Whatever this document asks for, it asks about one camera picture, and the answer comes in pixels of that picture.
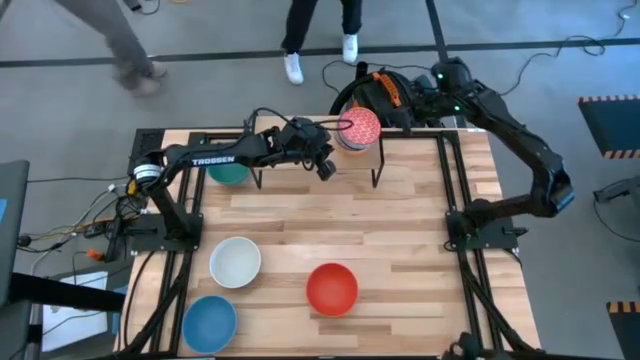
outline pants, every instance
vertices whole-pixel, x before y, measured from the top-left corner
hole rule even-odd
[[[116,0],[55,0],[84,23],[104,35],[115,57],[119,78],[126,88],[137,85],[138,77],[150,77],[153,70]]]
[[[362,27],[362,0],[341,2],[342,31],[348,35],[357,34]],[[282,48],[287,54],[297,53],[302,48],[317,3],[318,0],[292,0],[287,16],[287,35],[282,41]]]

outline orange object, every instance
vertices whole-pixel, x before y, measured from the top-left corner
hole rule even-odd
[[[373,80],[381,82],[382,86],[387,89],[389,96],[391,96],[391,102],[393,103],[393,105],[395,105],[395,107],[402,105],[402,102],[400,101],[400,94],[398,93],[398,88],[393,83],[389,75],[380,75],[375,72],[373,73]]]
[[[94,249],[87,250],[87,257],[97,261],[104,260],[104,254]]]
[[[307,300],[319,314],[340,317],[353,307],[358,297],[358,281],[344,265],[318,266],[307,281]]]

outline cable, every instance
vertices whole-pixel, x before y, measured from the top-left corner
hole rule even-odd
[[[84,251],[76,251],[71,255],[71,270],[73,271],[73,285],[78,285],[76,282],[76,255],[86,254]]]
[[[80,223],[82,223],[84,221],[84,219],[87,217],[87,215],[89,215],[89,213],[93,210],[93,208],[100,203],[100,201],[102,201],[102,199],[104,199],[107,195],[109,195],[111,192],[107,191],[107,192],[102,192],[100,193],[92,202],[91,205],[84,211],[84,213],[80,216],[80,218],[75,222],[74,227],[77,227]],[[68,234],[64,234],[62,236],[60,236],[60,238],[58,239],[58,241],[56,243],[54,243],[53,245],[51,245],[50,247],[46,248],[46,249],[33,249],[35,252],[41,252],[41,253],[45,253],[45,256],[42,256],[40,258],[38,258],[36,261],[34,261],[31,265],[32,267],[32,275],[35,275],[35,266],[42,260],[44,259],[46,256],[48,256],[48,254],[53,251],[53,250],[57,250],[59,248],[61,248],[63,245],[65,245],[66,243],[68,243],[69,241],[71,241],[71,239],[75,238],[77,236],[77,233],[72,232],[72,233],[68,233]]]
[[[78,286],[82,286],[82,285],[90,284],[90,283],[95,282],[95,281],[98,281],[98,280],[102,280],[102,279],[106,279],[106,278],[109,278],[109,277],[115,276],[115,275],[117,275],[117,274],[119,274],[119,273],[121,273],[121,272],[123,272],[123,271],[125,271],[125,270],[129,269],[130,267],[131,267],[131,265],[127,265],[127,266],[125,266],[125,267],[123,267],[123,268],[121,268],[121,269],[118,269],[118,270],[116,270],[116,271],[112,272],[111,274],[108,274],[108,275],[105,275],[105,276],[101,276],[101,277],[99,277],[99,278],[95,278],[95,279],[93,279],[93,280],[89,280],[89,281],[82,282],[82,283],[78,284]]]
[[[504,250],[507,254],[511,255],[511,257],[520,265],[520,268],[522,268],[522,260],[520,260],[520,257],[516,255],[515,252],[513,252],[513,249],[502,249],[502,250]]]
[[[539,52],[539,53],[535,53],[533,55],[531,55],[527,61],[524,63],[524,66],[522,66],[520,68],[520,71],[518,72],[518,79],[516,81],[516,83],[509,88],[509,90],[500,93],[501,96],[506,96],[509,95],[512,91],[514,91],[522,82],[522,75],[524,74],[524,71],[527,69],[527,67],[529,66],[529,64],[531,64],[531,61],[533,59],[535,59],[536,57],[539,56],[546,56],[546,57],[550,57],[553,59],[558,58],[558,56],[560,56],[560,52],[562,51],[562,49],[564,49],[564,47],[567,45],[567,43],[571,40],[586,40],[586,44],[582,45],[579,47],[580,50],[582,50],[582,52],[584,52],[587,55],[590,56],[601,56],[604,55],[604,53],[607,51],[605,46],[600,42],[601,40],[605,40],[607,38],[615,38],[618,35],[620,35],[620,33],[622,33],[622,30],[624,30],[624,26],[627,23],[627,15],[624,14],[625,11],[633,9],[634,7],[636,7],[638,5],[638,0],[632,0],[632,4],[631,5],[627,5],[623,8],[621,8],[620,10],[618,10],[618,12],[616,13],[616,16],[618,17],[618,29],[616,30],[615,33],[613,33],[612,35],[609,36],[605,36],[599,40],[596,40],[590,36],[586,36],[586,35],[571,35],[571,36],[567,36],[562,43],[560,44],[560,46],[558,47],[558,49],[556,50],[555,53],[545,53],[545,52]],[[598,50],[597,51],[592,51],[589,50],[589,47],[597,47]]]
[[[79,318],[85,318],[85,317],[91,317],[91,316],[96,316],[98,314],[102,314],[102,311],[98,311],[95,312],[93,314],[88,314],[88,315],[76,315],[76,316],[71,316],[68,317],[64,320],[62,320],[60,323],[58,323],[56,326],[52,327],[51,329],[45,331],[44,333],[42,333],[42,336],[44,337],[45,335],[47,335],[48,333],[52,332],[53,330],[59,328],[60,326],[62,326],[64,323],[66,323],[69,320],[73,320],[73,319],[79,319]],[[18,355],[20,352],[22,352],[24,349],[27,348],[27,346],[29,346],[29,342],[25,343],[24,345],[22,345],[18,350],[16,350],[16,352],[13,353],[13,355],[9,356],[9,358],[7,360],[13,360],[13,358]]]
[[[128,179],[129,176],[121,176],[117,178],[85,178],[85,177],[64,177],[64,178],[52,178],[52,179],[37,179],[37,180],[27,180],[27,183],[37,184],[37,183],[45,183],[45,182],[55,182],[55,181],[117,181]]]
[[[330,84],[327,82],[327,77],[326,77],[326,74],[325,74],[325,73],[326,73],[327,68],[329,68],[330,66],[332,66],[333,64],[336,64],[336,63],[342,63],[342,64],[344,64],[344,65],[351,66],[351,67],[356,67],[357,65],[355,65],[355,64],[350,64],[350,63],[345,62],[345,61],[343,61],[343,60],[334,60],[334,61],[331,61],[330,63],[326,64],[326,65],[322,68],[322,82],[324,83],[324,86],[328,87],[329,89],[333,89],[333,91],[335,91],[336,93],[338,93],[338,94],[339,94],[339,93],[340,93],[340,91],[338,90],[338,88],[336,88],[336,87],[335,87],[335,86],[333,86],[333,85],[330,85]],[[389,64],[377,64],[377,63],[371,63],[371,62],[367,62],[367,64],[369,64],[369,65],[373,65],[373,66],[379,66],[379,67],[381,67],[381,68],[390,68],[390,69],[397,69],[397,70],[400,70],[400,69],[409,69],[409,68],[414,68],[414,69],[423,69],[423,70],[426,70],[426,71],[431,71],[431,68],[430,68],[430,67],[427,67],[427,66],[420,66],[420,65],[401,65],[401,66],[396,66],[396,65],[389,65]]]
[[[598,211],[598,202],[596,201],[596,199],[593,199],[593,211],[596,213],[596,217],[598,217],[598,220],[600,221],[600,223],[607,228],[607,230],[609,230],[613,235],[616,235],[617,237],[623,239],[623,240],[627,240],[630,242],[635,242],[635,243],[640,243],[640,239],[636,239],[636,238],[632,238],[626,235],[622,235],[619,232],[613,230],[605,221],[604,219],[602,219],[602,216],[600,215],[600,212]]]
[[[323,124],[341,124],[341,123],[347,123],[347,126],[345,127],[335,127],[335,128],[328,128],[326,126],[323,126]],[[319,127],[321,129],[327,130],[327,131],[344,131],[344,130],[348,130],[351,129],[354,125],[353,120],[350,119],[336,119],[336,120],[321,120],[321,121],[316,121],[313,124],[310,124],[311,126],[316,126]]]
[[[158,10],[160,10],[160,0],[156,0],[156,8],[155,9],[153,9],[151,11],[148,11],[148,12],[142,11],[142,9],[140,9],[140,14],[142,14],[142,15],[153,15],[153,14],[157,13]]]
[[[117,197],[113,200],[111,200],[107,205],[105,205],[102,209],[100,209],[100,211],[98,211],[94,216],[93,216],[93,220],[91,221],[91,224],[97,224],[98,223],[98,216],[100,216],[100,214],[104,213],[105,211],[107,211],[108,208],[111,207],[111,205],[113,205],[114,203],[116,203],[118,201],[118,199],[120,199],[120,197]]]
[[[67,321],[69,320],[73,320],[73,319],[80,319],[80,318],[85,318],[85,317],[91,317],[91,316],[96,316],[98,314],[104,314],[104,311],[98,311],[98,312],[94,312],[92,314],[87,314],[87,315],[76,315],[76,316],[70,316],[64,320],[62,320],[60,323],[58,323],[56,326],[52,327],[51,329],[45,331],[42,333],[42,336],[44,337],[45,335],[47,335],[48,333],[52,332],[53,330],[59,328],[60,326],[62,326],[63,324],[65,324]]]
[[[257,109],[254,109],[251,112],[251,115],[249,116],[249,124],[253,124],[256,121],[256,118],[258,117],[258,113],[260,111],[266,111],[266,112],[270,112],[273,115],[276,115],[277,117],[279,117],[280,119],[282,119],[282,121],[284,121],[285,123],[289,124],[289,125],[293,125],[291,124],[291,121],[289,119],[286,118],[286,116],[280,114],[279,112],[273,110],[273,109],[269,109],[267,107],[259,107]]]
[[[123,340],[124,340],[125,348],[129,346],[129,340],[127,336],[128,336],[128,328],[129,328],[129,314],[131,313],[131,304],[133,303],[133,296],[135,295],[136,286],[138,285],[138,280],[140,280],[140,275],[142,274],[142,271],[144,270],[144,268],[147,266],[147,263],[149,262],[153,254],[155,254],[155,251],[151,251],[149,255],[147,255],[147,257],[144,259],[144,261],[142,262],[142,265],[140,266],[140,270],[138,270],[138,273],[136,274],[136,278],[133,280],[133,285],[131,286],[131,294],[129,295],[129,302],[127,303],[127,313],[125,314],[125,317],[124,317]]]

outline black cable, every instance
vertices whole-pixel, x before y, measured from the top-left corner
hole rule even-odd
[[[9,356],[9,358],[7,360],[13,360],[13,358],[16,355],[18,355],[20,352],[22,352],[24,349],[26,349],[27,346],[29,346],[29,343],[26,343],[26,344],[22,345],[18,350],[16,350],[16,352],[13,353],[13,355]]]
[[[257,108],[257,109],[254,109],[254,110],[251,112],[251,115],[249,116],[249,124],[253,124],[252,122],[255,122],[255,121],[256,121],[256,118],[258,117],[258,113],[259,113],[260,111],[270,112],[270,113],[272,113],[273,115],[276,115],[277,117],[279,117],[280,119],[282,119],[282,121],[284,121],[285,123],[287,123],[287,124],[289,124],[289,125],[293,125],[293,124],[291,124],[291,121],[290,121],[289,119],[287,119],[287,117],[286,117],[286,116],[284,116],[284,115],[280,114],[279,112],[277,112],[277,111],[275,111],[275,110],[273,110],[273,109],[270,109],[270,108],[268,108],[268,107],[259,107],[259,108]]]
[[[327,82],[327,77],[326,77],[327,68],[329,68],[330,66],[332,66],[333,64],[336,64],[336,63],[342,63],[344,65],[351,66],[351,67],[356,67],[357,65],[350,64],[348,62],[344,62],[343,60],[334,60],[334,61],[331,61],[330,63],[326,64],[322,68],[322,82],[324,83],[324,86],[328,87],[329,89],[333,89],[333,91],[335,91],[335,92],[337,92],[339,94],[340,90],[338,90],[338,88],[336,88],[335,86],[330,85]],[[379,66],[381,68],[390,68],[390,69],[397,69],[397,70],[414,68],[414,69],[423,69],[423,70],[426,70],[426,71],[431,71],[430,67],[420,66],[420,65],[400,65],[400,66],[396,66],[396,65],[389,65],[389,64],[377,64],[377,63],[371,63],[371,62],[367,62],[367,64],[373,65],[373,66]]]
[[[103,195],[105,194],[105,192],[101,192],[100,194],[98,194],[98,196],[95,197],[95,199],[91,202],[91,206],[93,206],[95,204],[96,201],[98,201],[98,199],[100,199]],[[68,233],[62,234],[61,236],[68,236],[69,234],[73,233],[75,231],[70,231]],[[64,241],[58,241],[55,244],[49,246],[46,249],[32,249],[32,248],[25,248],[25,247],[18,247],[18,250],[21,251],[26,251],[26,252],[30,252],[33,254],[38,254],[38,253],[45,253],[45,252],[49,252],[49,251],[54,251],[54,250],[58,250],[61,247],[63,247],[64,245],[66,245],[69,241],[71,241],[75,236],[68,236],[66,240]]]
[[[119,273],[121,273],[121,272],[123,272],[123,271],[125,271],[125,270],[129,269],[130,267],[131,267],[131,265],[127,265],[127,266],[125,266],[125,267],[123,267],[123,268],[120,268],[120,269],[118,269],[118,270],[116,270],[116,271],[112,272],[111,274],[108,274],[108,275],[105,275],[105,276],[101,276],[101,277],[96,278],[96,279],[93,279],[93,280],[89,280],[89,281],[82,282],[82,283],[78,284],[78,286],[86,285],[86,284],[92,283],[92,282],[94,282],[94,281],[98,281],[98,280],[102,280],[102,279],[106,279],[106,278],[112,277],[112,276],[114,276],[114,275],[117,275],[117,274],[119,274]]]
[[[635,242],[635,243],[640,243],[640,239],[636,239],[636,238],[632,238],[630,236],[626,236],[626,235],[622,235],[619,232],[613,230],[611,228],[611,226],[609,226],[604,219],[602,218],[602,216],[600,215],[600,212],[598,211],[598,202],[596,201],[596,199],[593,199],[593,211],[596,213],[596,217],[598,217],[598,220],[600,221],[600,223],[607,229],[609,230],[613,235],[616,235],[617,237],[623,239],[623,240],[627,240],[630,242]]]
[[[76,282],[76,255],[78,254],[86,254],[84,251],[76,251],[71,255],[71,269],[73,271],[73,285],[78,285]]]
[[[55,182],[55,181],[117,181],[128,179],[129,176],[121,176],[117,178],[87,178],[87,177],[64,177],[64,178],[53,178],[53,179],[37,179],[37,180],[28,180],[27,183],[37,184],[37,183],[45,183],[45,182]]]
[[[155,251],[151,251],[149,255],[147,255],[147,257],[144,259],[144,261],[142,262],[142,265],[140,266],[140,270],[138,270],[138,273],[136,274],[136,278],[133,280],[133,285],[131,286],[129,302],[127,303],[127,313],[125,314],[125,317],[124,317],[123,340],[124,340],[125,348],[129,346],[129,340],[127,339],[127,335],[128,335],[128,328],[129,328],[129,314],[131,313],[131,304],[133,303],[133,296],[135,295],[136,286],[138,285],[138,280],[140,280],[140,275],[142,274],[142,271],[144,270],[144,268],[147,266],[147,263],[149,262],[153,254],[155,254]]]
[[[100,209],[100,211],[98,211],[94,216],[93,216],[93,220],[91,221],[92,225],[95,225],[95,223],[98,222],[98,216],[100,216],[102,213],[104,213],[105,211],[107,211],[107,209],[109,207],[111,207],[111,205],[113,205],[114,203],[116,203],[118,200],[120,199],[120,197],[117,197],[113,200],[111,200],[107,205],[105,205],[102,209]]]
[[[520,257],[513,252],[513,249],[502,249],[502,250],[504,250],[507,254],[511,255],[511,257],[520,265],[520,268],[522,268],[522,260],[520,260]]]
[[[62,326],[64,323],[66,323],[69,320],[73,320],[73,319],[78,319],[78,318],[85,318],[85,317],[90,317],[90,316],[95,316],[98,314],[102,314],[102,311],[98,311],[95,312],[93,314],[88,314],[88,315],[76,315],[76,316],[71,316],[68,317],[64,320],[62,320],[62,322],[60,322],[59,324],[57,324],[56,326],[52,327],[51,329],[45,331],[44,333],[42,333],[42,336],[44,337],[45,335],[47,335],[48,333],[52,332],[53,330],[59,328],[60,326]],[[24,351],[24,349],[27,348],[27,346],[29,346],[29,342],[27,342],[26,344],[22,345],[18,350],[16,350],[16,352],[14,352],[11,356],[9,356],[9,358],[7,360],[13,360],[13,358],[18,355],[20,352]]]
[[[145,12],[145,11],[142,11],[142,8],[141,8],[140,9],[140,14],[142,14],[142,15],[153,15],[153,14],[157,13],[158,10],[160,10],[160,0],[156,0],[155,9],[153,9],[151,11],[148,11],[148,12]]]
[[[345,127],[335,127],[335,128],[328,128],[326,126],[323,126],[323,124],[342,124],[342,123],[347,123],[347,126]],[[327,131],[344,131],[344,130],[348,130],[351,129],[354,125],[353,120],[349,120],[349,119],[336,119],[336,120],[321,120],[321,121],[316,121],[313,124],[310,125],[314,125],[317,126],[321,129],[327,130]]]
[[[565,45],[567,45],[567,43],[569,41],[572,40],[586,40],[586,43],[582,46],[579,47],[580,50],[582,50],[582,52],[584,52],[585,54],[589,55],[589,56],[602,56],[604,55],[604,53],[607,51],[606,47],[600,42],[601,40],[607,39],[607,38],[615,38],[618,35],[620,35],[620,33],[622,33],[622,30],[624,30],[624,26],[627,23],[627,19],[625,18],[625,15],[623,14],[625,11],[633,9],[634,7],[636,7],[638,5],[638,0],[632,0],[632,4],[631,5],[627,5],[623,8],[621,8],[620,10],[618,10],[618,12],[616,13],[616,16],[618,17],[618,29],[616,30],[615,33],[613,33],[612,35],[609,36],[605,36],[599,40],[596,40],[590,36],[587,35],[571,35],[571,36],[567,36],[562,43],[560,44],[560,46],[557,48],[555,53],[545,53],[545,52],[539,52],[539,53],[535,53],[533,55],[531,55],[527,61],[524,63],[524,66],[522,66],[522,68],[520,68],[520,71],[518,72],[518,80],[516,81],[516,83],[509,88],[509,90],[500,93],[501,96],[506,96],[509,95],[512,91],[514,91],[522,82],[522,75],[524,74],[524,71],[527,69],[527,67],[529,66],[529,64],[531,64],[531,61],[533,59],[535,59],[536,57],[539,56],[546,56],[546,57],[550,57],[553,59],[558,58],[558,56],[560,56],[560,52],[562,52],[562,49],[564,49]],[[593,50],[589,50],[589,47],[597,47],[597,51],[593,51]]]

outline leg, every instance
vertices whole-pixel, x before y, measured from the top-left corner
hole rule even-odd
[[[137,76],[151,77],[153,67],[116,0],[55,0],[105,36],[125,87]]]
[[[362,0],[341,0],[342,31],[346,35],[355,35],[362,27]]]
[[[287,54],[300,51],[311,24],[311,17],[318,0],[292,0],[287,16],[287,34],[282,40],[282,48]]]
[[[342,1],[342,60],[353,64],[358,57],[358,31],[362,27],[362,0]]]

